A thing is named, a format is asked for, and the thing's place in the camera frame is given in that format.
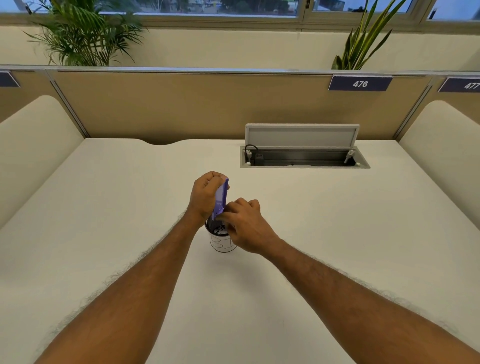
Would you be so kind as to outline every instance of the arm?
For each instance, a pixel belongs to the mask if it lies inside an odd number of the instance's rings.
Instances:
[[[210,172],[197,179],[185,214],[168,235],[69,323],[36,363],[144,363],[192,239],[212,213],[225,178]]]
[[[218,218],[228,223],[232,241],[272,262],[355,362],[480,363],[480,353],[433,322],[281,240],[257,200],[239,199],[226,210]]]

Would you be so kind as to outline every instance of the purple plastic case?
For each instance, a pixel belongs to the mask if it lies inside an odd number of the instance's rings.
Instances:
[[[221,185],[215,192],[215,207],[212,212],[212,220],[215,220],[217,215],[223,212],[225,205],[227,204],[227,190],[228,190],[228,178],[225,183]]]

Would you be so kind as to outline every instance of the forearm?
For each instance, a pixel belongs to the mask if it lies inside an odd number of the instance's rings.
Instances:
[[[298,290],[357,363],[480,363],[480,354],[425,318],[284,241],[262,255]]]
[[[37,362],[144,363],[201,224],[184,215],[160,244],[85,308]]]

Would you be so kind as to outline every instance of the cylindrical container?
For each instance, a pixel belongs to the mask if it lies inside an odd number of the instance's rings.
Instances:
[[[205,222],[205,227],[210,233],[210,245],[216,251],[228,253],[237,246],[232,243],[232,239],[228,235],[227,228],[223,221],[212,220],[211,217]]]

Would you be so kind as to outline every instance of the desk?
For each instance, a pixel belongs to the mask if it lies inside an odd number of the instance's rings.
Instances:
[[[286,241],[393,292],[480,349],[480,231],[396,141],[359,140],[371,169],[241,169],[235,140],[86,139],[0,230],[0,352],[47,333],[158,240],[209,170],[257,198]],[[268,261],[196,234],[147,361],[352,363]]]

